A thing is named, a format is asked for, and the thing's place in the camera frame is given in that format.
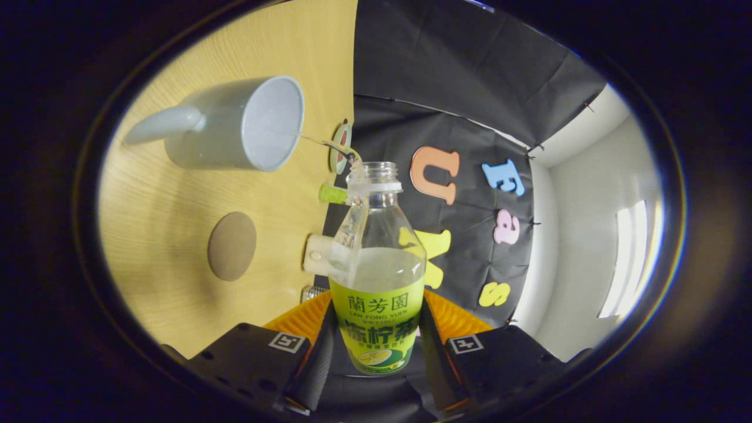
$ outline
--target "window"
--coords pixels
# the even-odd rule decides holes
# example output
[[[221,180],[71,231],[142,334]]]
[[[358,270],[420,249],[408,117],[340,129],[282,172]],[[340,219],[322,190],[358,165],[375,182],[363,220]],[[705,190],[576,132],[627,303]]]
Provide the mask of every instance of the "window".
[[[663,207],[656,202],[653,233],[648,244],[647,204],[645,200],[616,213],[617,257],[611,287],[603,303],[600,318],[627,315],[653,274],[663,238]]]

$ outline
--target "white mug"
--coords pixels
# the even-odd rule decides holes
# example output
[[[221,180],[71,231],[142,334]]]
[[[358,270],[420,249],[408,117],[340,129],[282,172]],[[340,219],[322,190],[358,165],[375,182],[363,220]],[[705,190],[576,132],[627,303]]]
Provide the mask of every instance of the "white mug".
[[[303,127],[303,90],[289,76],[256,78],[194,93],[137,123],[125,144],[165,139],[167,155],[186,169],[282,167]]]

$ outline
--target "plastic bottle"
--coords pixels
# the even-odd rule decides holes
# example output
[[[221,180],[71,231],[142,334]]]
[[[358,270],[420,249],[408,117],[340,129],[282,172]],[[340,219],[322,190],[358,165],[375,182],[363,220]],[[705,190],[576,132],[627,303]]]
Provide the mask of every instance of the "plastic bottle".
[[[391,162],[355,163],[352,206],[329,252],[329,286],[355,368],[386,375],[407,365],[423,304],[426,250],[397,205]]]

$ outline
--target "lemon illustration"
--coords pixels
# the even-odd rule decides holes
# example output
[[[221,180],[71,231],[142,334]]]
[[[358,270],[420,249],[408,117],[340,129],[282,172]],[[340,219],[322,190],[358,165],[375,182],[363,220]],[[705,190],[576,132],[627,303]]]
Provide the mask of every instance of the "lemon illustration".
[[[368,364],[369,366],[373,366],[375,364],[383,363],[389,357],[391,357],[391,355],[392,355],[392,352],[388,349],[382,349],[380,351],[370,351],[370,352],[366,352],[365,354],[361,354],[358,357],[358,361],[360,361],[363,364]]]

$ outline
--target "white wall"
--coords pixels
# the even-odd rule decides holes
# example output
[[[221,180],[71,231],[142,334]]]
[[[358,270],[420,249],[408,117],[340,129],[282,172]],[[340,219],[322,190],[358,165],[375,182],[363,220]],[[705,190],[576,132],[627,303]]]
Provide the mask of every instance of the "white wall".
[[[616,318],[597,317],[616,260],[615,215],[646,199],[651,227],[660,183],[634,117],[553,167],[550,175],[559,215],[559,256],[553,292],[535,338],[567,361],[616,327]],[[535,205],[537,214],[538,197]]]
[[[559,255],[559,216],[556,209],[556,194],[548,169],[530,162],[532,170],[532,201],[535,221],[533,228],[530,265],[525,278],[522,296],[512,318],[525,333],[536,337],[541,326],[556,276]]]
[[[543,143],[545,150],[536,148],[531,155],[537,164],[547,168],[564,163],[613,132],[628,116],[626,103],[607,84],[590,108],[547,139]]]

